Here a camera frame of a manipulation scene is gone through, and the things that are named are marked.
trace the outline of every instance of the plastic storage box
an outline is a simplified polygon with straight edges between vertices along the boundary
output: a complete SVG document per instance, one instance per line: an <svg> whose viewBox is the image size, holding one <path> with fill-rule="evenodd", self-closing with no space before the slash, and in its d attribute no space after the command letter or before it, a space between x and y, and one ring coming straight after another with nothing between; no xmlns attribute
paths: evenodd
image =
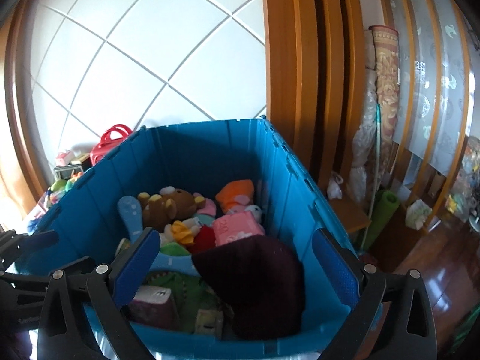
<svg viewBox="0 0 480 360"><path fill-rule="evenodd" d="M323 350L350 307L340 302L320 266L316 256L322 250L312 244L313 235L327 228L342 247L353 249L314 181L265 119L141 128L89 169L47 212L37 232L56 230L59 243L18 261L17 269L45 275L86 255L97 264L111 263L119 241L127 237L117 212L122 196L154 194L173 185L214 199L223 186L237 179L253 180L255 203L265 213L267 234L294 249L303 263L306 307L301 332L263 342L223 341L133 323L135 331L151 351L182 358L272 358ZM336 272L336 262L328 261L330 272ZM350 296L358 296L354 285L348 288L340 266L338 280ZM99 331L88 307L87 315L92 328Z"/></svg>

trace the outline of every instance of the blue gripper pad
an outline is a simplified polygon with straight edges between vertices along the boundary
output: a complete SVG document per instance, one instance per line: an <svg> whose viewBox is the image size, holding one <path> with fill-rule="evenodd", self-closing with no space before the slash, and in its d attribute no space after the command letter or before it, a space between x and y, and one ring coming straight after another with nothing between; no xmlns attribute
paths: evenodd
<svg viewBox="0 0 480 360"><path fill-rule="evenodd" d="M129 304L137 293L160 249L160 237L147 228L129 249L112 262L109 287L117 307Z"/></svg>
<svg viewBox="0 0 480 360"><path fill-rule="evenodd" d="M321 230L314 232L311 245L340 302L353 309L360 299L357 278Z"/></svg>

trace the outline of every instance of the wooden shelf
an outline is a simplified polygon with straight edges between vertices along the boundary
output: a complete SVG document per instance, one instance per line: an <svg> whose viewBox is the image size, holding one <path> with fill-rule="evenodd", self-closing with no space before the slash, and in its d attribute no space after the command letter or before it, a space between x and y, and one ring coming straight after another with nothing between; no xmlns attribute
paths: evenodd
<svg viewBox="0 0 480 360"><path fill-rule="evenodd" d="M355 233L370 224L368 216L345 192L341 199L333 199L329 203L347 233Z"/></svg>

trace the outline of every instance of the metal bolt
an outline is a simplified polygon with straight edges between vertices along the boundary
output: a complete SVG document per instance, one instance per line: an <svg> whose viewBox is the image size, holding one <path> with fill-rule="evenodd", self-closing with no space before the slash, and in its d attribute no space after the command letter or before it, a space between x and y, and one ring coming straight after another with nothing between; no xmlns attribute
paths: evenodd
<svg viewBox="0 0 480 360"><path fill-rule="evenodd" d="M100 275L104 274L108 270L109 270L109 266L106 264L101 264L97 267L97 269L95 269L95 271Z"/></svg>
<svg viewBox="0 0 480 360"><path fill-rule="evenodd" d="M372 265L372 264L365 265L363 269L368 274L374 274L377 271L377 268L375 267L375 265Z"/></svg>
<svg viewBox="0 0 480 360"><path fill-rule="evenodd" d="M416 269L412 269L410 271L410 276L412 276L412 278L414 278L414 279L420 279L421 275L420 275L419 271L417 271Z"/></svg>
<svg viewBox="0 0 480 360"><path fill-rule="evenodd" d="M63 271L55 271L52 275L54 279L60 279L63 276Z"/></svg>

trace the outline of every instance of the red plush toy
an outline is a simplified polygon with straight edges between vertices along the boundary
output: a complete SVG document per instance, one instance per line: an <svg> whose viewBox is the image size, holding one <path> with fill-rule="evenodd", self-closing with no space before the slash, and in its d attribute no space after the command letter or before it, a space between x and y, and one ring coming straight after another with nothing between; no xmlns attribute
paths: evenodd
<svg viewBox="0 0 480 360"><path fill-rule="evenodd" d="M195 244L193 246L189 246L187 248L191 254L213 249L216 246L213 228L203 225L200 229L200 233L198 233L198 235L195 237L194 242Z"/></svg>

